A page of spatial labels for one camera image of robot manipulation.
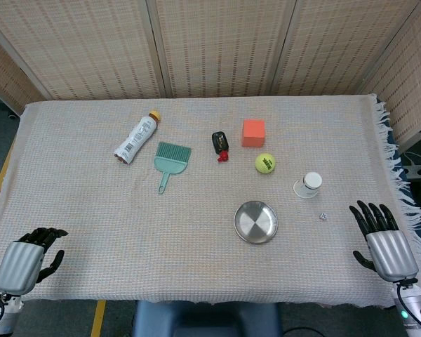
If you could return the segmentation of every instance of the white cable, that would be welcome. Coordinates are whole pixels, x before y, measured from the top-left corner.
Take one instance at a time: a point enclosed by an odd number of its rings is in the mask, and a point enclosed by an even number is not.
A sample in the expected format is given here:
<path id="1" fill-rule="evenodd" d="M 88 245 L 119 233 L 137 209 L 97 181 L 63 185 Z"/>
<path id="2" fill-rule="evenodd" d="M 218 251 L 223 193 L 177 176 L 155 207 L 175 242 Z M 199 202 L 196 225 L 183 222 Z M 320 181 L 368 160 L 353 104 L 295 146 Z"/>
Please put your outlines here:
<path id="1" fill-rule="evenodd" d="M 421 154 L 414 153 L 414 152 L 409 152 L 409 151 L 404 152 L 404 157 L 405 157 L 405 158 L 407 158 L 408 160 L 410 160 L 410 163 L 412 163 L 412 165 L 415 165 L 415 163 L 413 162 L 413 160 L 412 160 L 412 159 L 410 159 L 410 158 L 407 156 L 407 154 L 408 154 L 408 153 L 409 153 L 409 154 L 413 154 L 414 156 L 421 158 Z"/>

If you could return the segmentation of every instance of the fringe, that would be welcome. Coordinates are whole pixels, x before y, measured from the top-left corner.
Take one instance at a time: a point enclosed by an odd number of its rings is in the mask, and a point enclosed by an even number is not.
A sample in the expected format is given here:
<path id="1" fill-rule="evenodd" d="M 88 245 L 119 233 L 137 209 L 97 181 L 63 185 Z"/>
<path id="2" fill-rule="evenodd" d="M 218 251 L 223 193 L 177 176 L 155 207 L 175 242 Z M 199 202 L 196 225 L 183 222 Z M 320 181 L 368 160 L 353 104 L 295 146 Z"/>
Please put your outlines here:
<path id="1" fill-rule="evenodd" d="M 407 228 L 410 233 L 410 240 L 412 241 L 413 253 L 415 259 L 420 265 L 420 273 L 418 273 L 418 284 L 421 286 L 421 238 L 418 236 L 416 230 L 421 230 L 421 209 L 415 205 L 415 202 L 411 197 L 405 194 L 410 191 L 410 183 L 402 180 L 400 177 L 403 172 L 401 159 L 394 159 L 394 155 L 398 150 L 398 145 L 388 143 L 389 132 L 392 128 L 388 127 L 384 123 L 389 121 L 389 112 L 384 108 L 385 103 L 377 103 L 377 96 L 371 95 L 374 99 L 374 108 L 377 114 L 373 116 L 375 120 L 376 129 L 382 139 L 382 148 L 384 150 L 386 163 L 389 169 L 390 178 L 392 179 L 392 185 L 395 187 L 396 197 L 399 200 L 399 206 L 401 207 L 402 213 L 407 220 Z"/>

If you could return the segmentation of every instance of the dustpan handle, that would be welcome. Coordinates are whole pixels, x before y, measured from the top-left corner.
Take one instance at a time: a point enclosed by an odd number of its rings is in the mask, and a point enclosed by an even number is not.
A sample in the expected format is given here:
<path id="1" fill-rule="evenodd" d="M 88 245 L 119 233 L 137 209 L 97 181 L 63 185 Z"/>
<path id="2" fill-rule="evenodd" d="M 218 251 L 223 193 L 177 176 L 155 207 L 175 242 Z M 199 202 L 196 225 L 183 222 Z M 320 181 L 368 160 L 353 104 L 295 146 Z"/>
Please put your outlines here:
<path id="1" fill-rule="evenodd" d="M 170 177 L 170 174 L 168 172 L 164 172 L 162 175 L 162 180 L 161 180 L 161 184 L 159 186 L 159 194 L 162 194 L 163 191 L 166 190 L 166 186 L 167 186 L 167 182 L 168 182 L 168 178 Z"/>

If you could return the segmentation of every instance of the yellow floor stripe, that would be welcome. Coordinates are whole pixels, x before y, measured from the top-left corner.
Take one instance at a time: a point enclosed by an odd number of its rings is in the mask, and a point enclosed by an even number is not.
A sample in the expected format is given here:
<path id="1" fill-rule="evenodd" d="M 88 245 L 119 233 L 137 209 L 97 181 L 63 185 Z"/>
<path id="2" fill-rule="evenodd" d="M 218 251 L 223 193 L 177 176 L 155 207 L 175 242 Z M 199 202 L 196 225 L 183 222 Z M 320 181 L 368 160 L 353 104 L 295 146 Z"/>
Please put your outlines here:
<path id="1" fill-rule="evenodd" d="M 13 143 L 11 144 L 11 147 L 8 151 L 8 155 L 6 156 L 5 163 L 1 167 L 1 171 L 0 171 L 0 190 L 1 190 L 1 184 L 3 182 L 3 178 L 5 178 L 6 170 L 8 170 L 9 158 L 11 157 L 11 151 L 13 150 L 13 146 L 14 146 L 14 140 L 13 140 Z"/>
<path id="2" fill-rule="evenodd" d="M 95 318 L 93 319 L 91 337 L 100 337 L 103 317 L 105 316 L 106 301 L 99 300 L 95 309 Z"/>

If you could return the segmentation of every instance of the robotic hand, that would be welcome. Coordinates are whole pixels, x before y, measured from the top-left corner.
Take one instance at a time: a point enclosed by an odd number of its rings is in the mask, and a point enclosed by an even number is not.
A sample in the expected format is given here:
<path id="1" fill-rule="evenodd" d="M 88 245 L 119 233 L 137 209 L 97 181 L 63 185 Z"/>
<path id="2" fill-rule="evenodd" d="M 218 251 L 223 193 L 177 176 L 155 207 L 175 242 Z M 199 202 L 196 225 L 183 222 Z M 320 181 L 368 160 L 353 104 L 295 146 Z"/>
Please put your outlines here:
<path id="1" fill-rule="evenodd" d="M 385 205 L 379 205 L 379 209 L 371 203 L 366 206 L 360 200 L 357 204 L 363 215 L 353 206 L 349 209 L 359 224 L 373 261 L 367 260 L 358 251 L 353 252 L 354 257 L 365 268 L 394 283 L 394 304 L 407 334 L 421 337 L 421 288 L 415 284 L 419 268 L 407 239 Z"/>
<path id="2" fill-rule="evenodd" d="M 13 334 L 23 309 L 20 297 L 60 266 L 64 251 L 58 251 L 50 266 L 41 270 L 47 250 L 57 238 L 65 235 L 64 230 L 38 228 L 11 242 L 6 249 L 0 264 L 0 336 Z"/>

